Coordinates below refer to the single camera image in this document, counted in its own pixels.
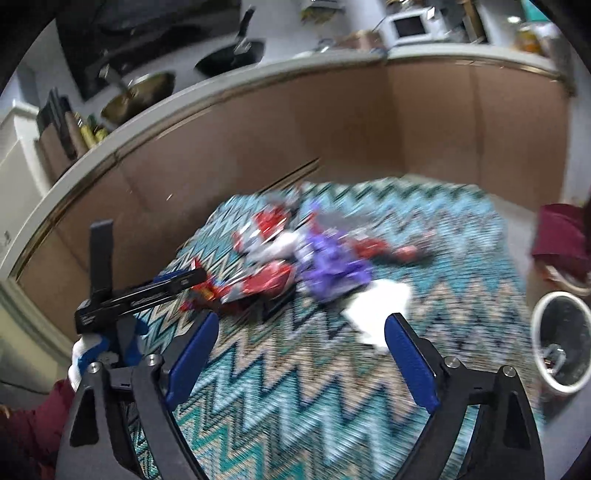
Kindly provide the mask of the blue white gloved left hand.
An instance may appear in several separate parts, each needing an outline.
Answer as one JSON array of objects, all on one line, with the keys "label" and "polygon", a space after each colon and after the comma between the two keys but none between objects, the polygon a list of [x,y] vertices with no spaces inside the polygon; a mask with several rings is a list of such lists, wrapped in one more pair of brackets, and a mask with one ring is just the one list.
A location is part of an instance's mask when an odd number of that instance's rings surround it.
[{"label": "blue white gloved left hand", "polygon": [[114,364],[116,360],[121,359],[125,367],[139,363],[143,355],[142,337],[148,333],[148,325],[142,320],[134,320],[133,337],[122,355],[115,353],[111,341],[104,335],[87,333],[79,336],[72,346],[71,364],[67,371],[67,378],[74,392],[77,391],[88,366],[93,362]]}]

